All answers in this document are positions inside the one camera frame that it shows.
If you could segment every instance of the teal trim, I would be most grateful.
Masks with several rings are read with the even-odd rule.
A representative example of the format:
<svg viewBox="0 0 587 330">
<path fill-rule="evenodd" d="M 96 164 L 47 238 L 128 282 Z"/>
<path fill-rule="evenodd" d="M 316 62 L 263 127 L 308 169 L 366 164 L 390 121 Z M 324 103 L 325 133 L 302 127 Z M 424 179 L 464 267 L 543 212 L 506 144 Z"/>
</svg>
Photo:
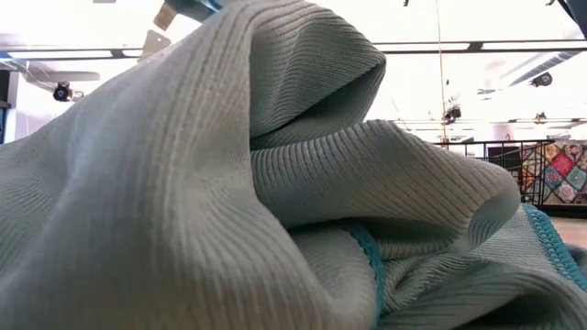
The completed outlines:
<svg viewBox="0 0 587 330">
<path fill-rule="evenodd" d="M 382 255 L 379 253 L 379 245 L 375 242 L 371 233 L 362 225 L 359 224 L 345 224 L 342 229 L 349 232 L 349 234 L 357 240 L 359 245 L 363 248 L 363 252 L 369 258 L 369 265 L 375 272 L 375 285 L 377 286 L 377 296 L 375 302 L 377 306 L 377 315 L 375 316 L 375 325 L 382 314 L 383 302 L 385 299 L 385 270 L 383 269 Z"/>
<path fill-rule="evenodd" d="M 570 255 L 548 215 L 532 205 L 522 204 L 522 207 L 552 266 L 560 276 L 575 282 L 583 291 L 587 292 L 587 278 Z"/>
</svg>

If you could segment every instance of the hanging wire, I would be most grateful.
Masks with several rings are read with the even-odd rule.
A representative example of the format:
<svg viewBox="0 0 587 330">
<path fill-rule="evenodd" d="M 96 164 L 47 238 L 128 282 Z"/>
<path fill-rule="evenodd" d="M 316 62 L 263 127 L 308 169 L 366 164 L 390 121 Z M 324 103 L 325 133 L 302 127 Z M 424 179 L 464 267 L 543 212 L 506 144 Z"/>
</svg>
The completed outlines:
<svg viewBox="0 0 587 330">
<path fill-rule="evenodd" d="M 440 33 L 440 8 L 439 8 L 439 0 L 436 0 L 437 6 L 437 32 L 438 32 L 438 60 L 440 62 L 440 92 L 442 95 L 442 142 L 447 141 L 447 125 L 444 121 L 444 116 L 447 113 L 447 107 L 445 105 L 445 91 L 444 91 L 444 66 L 442 62 L 442 43 L 441 43 L 441 33 Z"/>
</svg>

